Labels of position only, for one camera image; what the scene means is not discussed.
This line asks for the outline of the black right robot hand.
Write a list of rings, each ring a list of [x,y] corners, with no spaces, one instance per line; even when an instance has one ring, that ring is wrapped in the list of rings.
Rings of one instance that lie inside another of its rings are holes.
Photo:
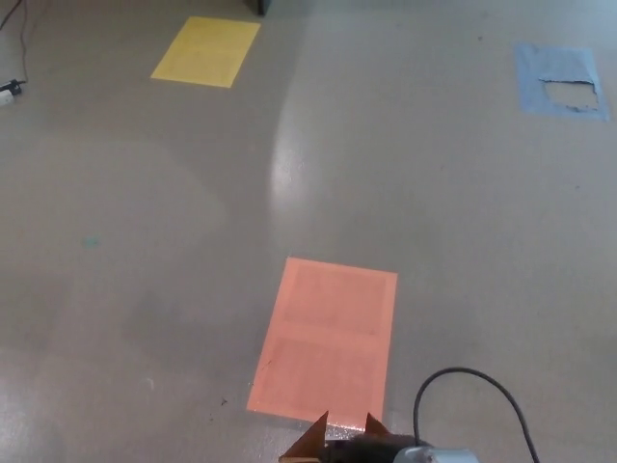
[[[391,463],[401,450],[413,447],[415,443],[416,438],[412,435],[359,434],[349,440],[336,441],[330,450],[329,462]]]

